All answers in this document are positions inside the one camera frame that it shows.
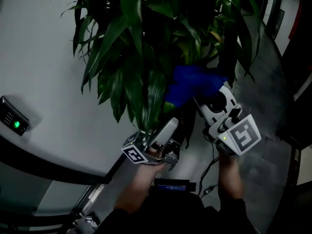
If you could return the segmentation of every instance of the green led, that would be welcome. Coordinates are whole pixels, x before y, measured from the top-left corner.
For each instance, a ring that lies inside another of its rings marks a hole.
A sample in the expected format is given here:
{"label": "green led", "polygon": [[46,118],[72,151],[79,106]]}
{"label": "green led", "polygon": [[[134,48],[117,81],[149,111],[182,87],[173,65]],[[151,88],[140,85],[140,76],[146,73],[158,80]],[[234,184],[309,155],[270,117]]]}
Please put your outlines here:
{"label": "green led", "polygon": [[14,122],[14,127],[15,128],[19,128],[20,127],[20,122],[19,121],[15,121]]}

